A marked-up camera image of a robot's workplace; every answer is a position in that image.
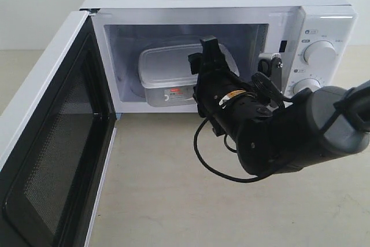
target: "timer knob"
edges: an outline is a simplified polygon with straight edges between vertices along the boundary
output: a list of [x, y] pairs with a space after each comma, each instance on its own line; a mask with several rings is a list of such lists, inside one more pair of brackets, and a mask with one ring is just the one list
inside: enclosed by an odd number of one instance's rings
[[297, 82], [297, 84], [295, 84], [295, 86], [293, 88], [293, 93], [296, 94], [296, 93], [302, 91], [305, 88], [310, 88], [311, 91], [315, 92], [316, 90], [320, 89], [320, 87], [321, 87], [320, 83], [316, 79], [307, 78], [307, 79], [301, 80], [301, 81]]
[[336, 51], [330, 42], [320, 40], [307, 47], [304, 59], [309, 65], [331, 63], [336, 59]]

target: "open microwave door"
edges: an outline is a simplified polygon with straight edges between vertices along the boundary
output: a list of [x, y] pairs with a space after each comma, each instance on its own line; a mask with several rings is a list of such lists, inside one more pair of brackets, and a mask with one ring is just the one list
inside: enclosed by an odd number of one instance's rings
[[116, 114], [88, 12], [71, 13], [0, 118], [0, 246], [84, 246]]

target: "microwave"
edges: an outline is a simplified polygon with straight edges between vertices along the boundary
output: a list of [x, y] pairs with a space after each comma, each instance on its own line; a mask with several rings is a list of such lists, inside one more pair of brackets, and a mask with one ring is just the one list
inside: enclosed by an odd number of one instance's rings
[[197, 111], [146, 101], [143, 52], [213, 35], [245, 81], [279, 53], [292, 97], [331, 83], [356, 18], [346, 0], [85, 0], [0, 118], [0, 245], [88, 246], [116, 120]]

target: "black cable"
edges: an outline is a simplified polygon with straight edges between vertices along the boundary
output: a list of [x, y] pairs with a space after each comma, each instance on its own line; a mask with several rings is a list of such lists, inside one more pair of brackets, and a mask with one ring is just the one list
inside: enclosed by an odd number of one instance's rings
[[279, 170], [281, 170], [282, 168], [284, 168], [286, 165], [288, 165], [289, 163], [291, 163], [295, 158], [296, 156], [292, 156], [288, 159], [285, 159], [285, 161], [283, 161], [282, 163], [280, 164], [275, 164], [273, 165], [273, 167], [271, 167], [270, 170], [268, 171], [265, 171], [262, 175], [260, 176], [256, 176], [256, 177], [253, 177], [253, 178], [248, 178], [248, 179], [241, 179], [241, 178], [236, 178], [236, 177], [233, 177], [233, 176], [229, 176], [229, 175], [226, 175], [224, 173], [221, 173], [219, 172], [218, 170], [212, 168], [210, 165], [208, 165], [203, 157], [201, 156], [200, 152], [199, 152], [199, 149], [198, 149], [198, 137], [199, 137], [199, 133], [201, 132], [201, 130], [203, 129], [203, 127], [206, 125], [206, 123], [213, 118], [213, 115], [215, 115], [216, 113], [220, 112], [225, 106], [227, 105], [231, 105], [232, 103], [234, 103], [236, 100], [238, 100], [240, 97], [244, 96], [244, 95], [250, 95], [248, 92], [245, 92], [245, 93], [242, 93], [242, 94], [239, 94], [239, 95], [236, 95], [234, 98], [231, 98], [229, 99], [228, 101], [224, 102], [222, 105], [220, 105], [217, 109], [215, 109], [212, 113], [208, 114], [206, 119], [199, 125], [197, 131], [195, 132], [194, 134], [194, 142], [193, 142], [193, 145], [194, 145], [194, 151], [195, 151], [195, 154], [197, 155], [198, 157], [198, 160], [202, 163], [202, 165], [210, 172], [214, 173], [215, 175], [217, 176], [220, 176], [224, 179], [228, 179], [228, 180], [231, 180], [233, 182], [239, 182], [239, 183], [252, 183], [252, 182], [258, 182], [260, 180], [263, 180], [265, 178], [268, 178], [269, 176], [275, 174], [276, 172], [278, 172]]
[[224, 144], [225, 144], [226, 149], [228, 149], [230, 152], [237, 153], [237, 151], [235, 149], [233, 149], [232, 147], [230, 147], [229, 144], [227, 143], [227, 137], [228, 137], [228, 135], [225, 134]]

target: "transparent container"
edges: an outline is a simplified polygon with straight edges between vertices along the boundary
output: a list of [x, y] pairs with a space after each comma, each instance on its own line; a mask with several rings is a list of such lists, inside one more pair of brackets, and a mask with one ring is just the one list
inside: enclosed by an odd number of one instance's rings
[[[201, 53], [200, 43], [147, 49], [139, 57], [139, 77], [146, 101], [154, 107], [194, 104], [194, 86], [198, 75], [192, 75], [188, 55]], [[230, 52], [220, 44], [226, 62], [236, 75], [238, 67]]]

